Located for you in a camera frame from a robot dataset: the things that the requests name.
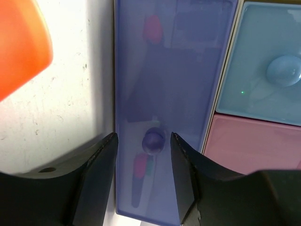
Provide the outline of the pink cap black highlighter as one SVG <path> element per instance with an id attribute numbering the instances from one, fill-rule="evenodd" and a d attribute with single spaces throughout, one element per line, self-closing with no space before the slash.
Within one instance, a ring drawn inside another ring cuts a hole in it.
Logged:
<path id="1" fill-rule="evenodd" d="M 138 208 L 140 204 L 147 160 L 148 155 L 145 153 L 139 153 L 134 158 L 131 198 L 131 204 L 134 208 Z"/>

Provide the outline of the light blue small drawer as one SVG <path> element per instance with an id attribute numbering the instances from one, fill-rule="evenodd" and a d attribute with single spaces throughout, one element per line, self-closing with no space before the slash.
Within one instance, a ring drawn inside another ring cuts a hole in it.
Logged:
<path id="1" fill-rule="evenodd" d="M 243 3 L 216 111 L 300 125 L 300 1 Z"/>

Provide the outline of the green cap black highlighter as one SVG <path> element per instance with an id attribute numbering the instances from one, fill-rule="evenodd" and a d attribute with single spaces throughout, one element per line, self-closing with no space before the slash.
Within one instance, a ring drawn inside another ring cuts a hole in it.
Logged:
<path id="1" fill-rule="evenodd" d="M 145 175 L 147 175 L 147 176 L 152 175 L 153 165 L 154 165 L 154 159 L 151 156 L 149 156 L 148 159 L 147 159 Z"/>

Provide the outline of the pink small drawer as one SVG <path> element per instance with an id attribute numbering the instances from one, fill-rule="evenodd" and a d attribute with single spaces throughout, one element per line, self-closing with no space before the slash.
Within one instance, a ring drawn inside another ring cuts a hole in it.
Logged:
<path id="1" fill-rule="evenodd" d="M 204 155 L 239 173 L 301 168 L 301 129 L 297 126 L 216 114 Z"/>

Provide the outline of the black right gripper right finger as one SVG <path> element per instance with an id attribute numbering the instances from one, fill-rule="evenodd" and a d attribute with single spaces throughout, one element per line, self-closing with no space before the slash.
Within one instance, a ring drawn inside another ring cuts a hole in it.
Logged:
<path id="1" fill-rule="evenodd" d="M 298 226 L 301 172 L 260 170 L 243 175 L 170 138 L 180 223 L 183 226 Z"/>

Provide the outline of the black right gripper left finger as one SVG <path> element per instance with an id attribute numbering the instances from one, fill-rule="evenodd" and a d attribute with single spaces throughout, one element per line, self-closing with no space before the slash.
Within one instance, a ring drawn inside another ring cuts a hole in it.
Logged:
<path id="1" fill-rule="evenodd" d="M 0 175 L 3 226 L 101 226 L 118 151 L 110 133 L 40 170 Z"/>

